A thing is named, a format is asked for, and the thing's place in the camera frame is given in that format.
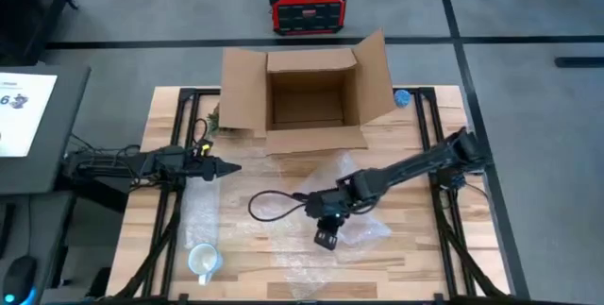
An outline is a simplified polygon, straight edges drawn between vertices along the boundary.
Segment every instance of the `cardboard box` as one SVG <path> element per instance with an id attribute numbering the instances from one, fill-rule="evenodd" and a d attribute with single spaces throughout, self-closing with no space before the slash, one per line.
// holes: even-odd
<path id="1" fill-rule="evenodd" d="M 360 125 L 394 108 L 381 30 L 352 49 L 224 51 L 220 127 L 259 131 L 270 154 L 366 148 Z"/>

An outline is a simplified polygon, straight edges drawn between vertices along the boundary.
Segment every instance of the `white mug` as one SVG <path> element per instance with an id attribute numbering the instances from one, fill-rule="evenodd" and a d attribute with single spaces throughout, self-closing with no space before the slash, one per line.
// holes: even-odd
<path id="1" fill-rule="evenodd" d="M 223 265 L 223 257 L 216 247 L 200 244 L 189 252 L 189 269 L 199 276 L 199 284 L 207 285 L 211 276 Z"/>

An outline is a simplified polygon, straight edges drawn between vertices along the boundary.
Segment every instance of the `desk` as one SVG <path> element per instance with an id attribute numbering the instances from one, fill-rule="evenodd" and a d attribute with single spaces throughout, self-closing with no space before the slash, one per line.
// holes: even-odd
<path id="1" fill-rule="evenodd" d="M 143 150 L 151 150 L 170 142 L 178 91 L 178 87 L 159 87 L 155 90 L 144 132 Z M 436 87 L 435 91 L 446 136 L 466 124 L 461 93 L 456 86 Z M 214 109 L 218 100 L 219 96 L 203 96 L 199 115 L 205 117 Z M 350 150 L 349 153 L 359 168 L 386 166 L 421 152 L 417 128 L 415 107 L 411 103 L 405 109 L 392 111 L 363 126 L 362 131 L 369 149 Z M 260 150 L 262 143 L 262 139 L 252 141 L 252 145 Z M 287 267 L 277 263 L 270 232 L 259 227 L 247 214 L 247 200 L 256 192 L 276 185 L 294 189 L 320 162 L 328 159 L 328 154 L 274 158 L 280 173 L 280 177 L 276 177 L 255 171 L 255 163 L 258 163 L 256 159 L 266 159 L 242 154 L 241 147 L 232 139 L 216 139 L 212 153 L 243 165 L 241 173 L 221 179 L 218 248 L 223 254 L 224 266 L 209 286 L 198 286 L 196 276 L 187 267 L 188 251 L 179 241 L 170 299 L 176 299 L 180 293 L 188 293 L 191 300 L 292 298 L 290 284 L 284 273 Z M 475 186 L 483 187 L 480 178 L 468 180 Z M 140 190 L 130 195 L 109 280 L 108 295 L 115 294 L 126 284 L 146 256 L 158 200 L 159 191 L 155 189 Z M 508 292 L 487 200 L 481 193 L 465 188 L 460 191 L 459 202 L 471 254 L 495 285 Z M 315 266 L 315 272 L 321 273 L 323 268 L 330 274 L 330 278 L 325 287 L 310 298 L 417 300 L 433 299 L 434 293 L 446 294 L 431 207 L 426 177 L 415 178 L 393 187 L 372 211 L 377 220 L 390 227 L 393 232 L 391 237 L 380 242 L 360 261 L 339 264 L 335 269 Z M 314 245 L 312 235 L 313 232 L 300 238 L 300 242 L 304 243 L 300 247 L 302 250 L 306 243 Z M 459 263 L 457 259 L 455 261 L 458 284 L 462 285 Z M 153 294 L 159 292 L 162 267 L 163 261 L 160 259 Z"/>
<path id="2" fill-rule="evenodd" d="M 2 68 L 0 71 L 57 76 L 27 157 L 0 159 L 0 195 L 51 192 L 91 70 L 87 67 L 36 66 Z"/>
<path id="3" fill-rule="evenodd" d="M 31 233 L 28 233 L 27 202 L 31 202 Z M 27 236 L 30 236 L 30 255 L 36 258 L 36 298 L 40 303 L 45 288 L 49 287 L 54 272 L 61 269 L 59 248 L 62 245 L 66 227 L 76 198 L 70 192 L 55 192 L 44 195 L 3 196 L 1 202 L 16 204 L 14 222 L 8 237 L 7 250 L 0 260 L 0 278 L 15 259 L 27 253 Z"/>

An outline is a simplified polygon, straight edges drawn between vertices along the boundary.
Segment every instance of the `wooden tabletop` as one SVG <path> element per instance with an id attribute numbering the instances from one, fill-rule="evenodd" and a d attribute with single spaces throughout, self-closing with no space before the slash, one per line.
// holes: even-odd
<path id="1" fill-rule="evenodd" d="M 179 89 L 156 88 L 143 150 L 170 142 Z M 461 93 L 457 86 L 437 86 L 435 90 L 446 136 L 466 124 Z M 212 112 L 218 100 L 219 96 L 203 96 L 199 115 L 205 117 Z M 200 136 L 203 127 L 197 131 L 196 135 Z M 362 131 L 369 149 L 345 151 L 358 168 L 383 167 L 422 150 L 413 103 L 364 125 Z M 282 222 L 266 225 L 247 214 L 247 202 L 262 190 L 295 191 L 317 167 L 333 161 L 342 152 L 267 157 L 263 155 L 263 139 L 228 133 L 218 135 L 214 141 L 213 155 L 243 166 L 242 172 L 220 179 L 216 244 L 224 265 L 208 286 L 199 286 L 187 266 L 188 249 L 184 247 L 186 238 L 181 231 L 170 299 L 176 299 L 180 293 L 188 293 L 191 300 L 293 297 L 418 300 L 433 299 L 435 293 L 446 295 L 427 177 L 414 178 L 391 188 L 368 214 L 368 220 L 359 220 L 374 219 L 387 226 L 392 232 L 388 237 L 363 242 L 352 256 L 344 254 L 352 250 L 346 250 L 342 242 L 334 252 L 327 252 L 312 242 L 316 222 L 306 218 L 302 210 Z M 431 142 L 435 143 L 433 134 Z M 469 177 L 468 182 L 484 188 L 481 178 Z M 140 190 L 130 196 L 108 295 L 115 294 L 127 283 L 146 256 L 158 201 L 156 189 Z M 280 200 L 275 202 L 278 207 L 282 206 Z M 459 203 L 470 253 L 495 285 L 508 292 L 486 196 L 466 187 L 460 190 Z M 190 220 L 185 217 L 182 221 L 181 227 Z M 352 228 L 352 232 L 355 230 L 362 233 L 362 227 Z M 455 253 L 453 257 L 462 293 L 460 264 Z M 156 270 L 154 294 L 159 292 L 162 267 L 163 257 Z"/>

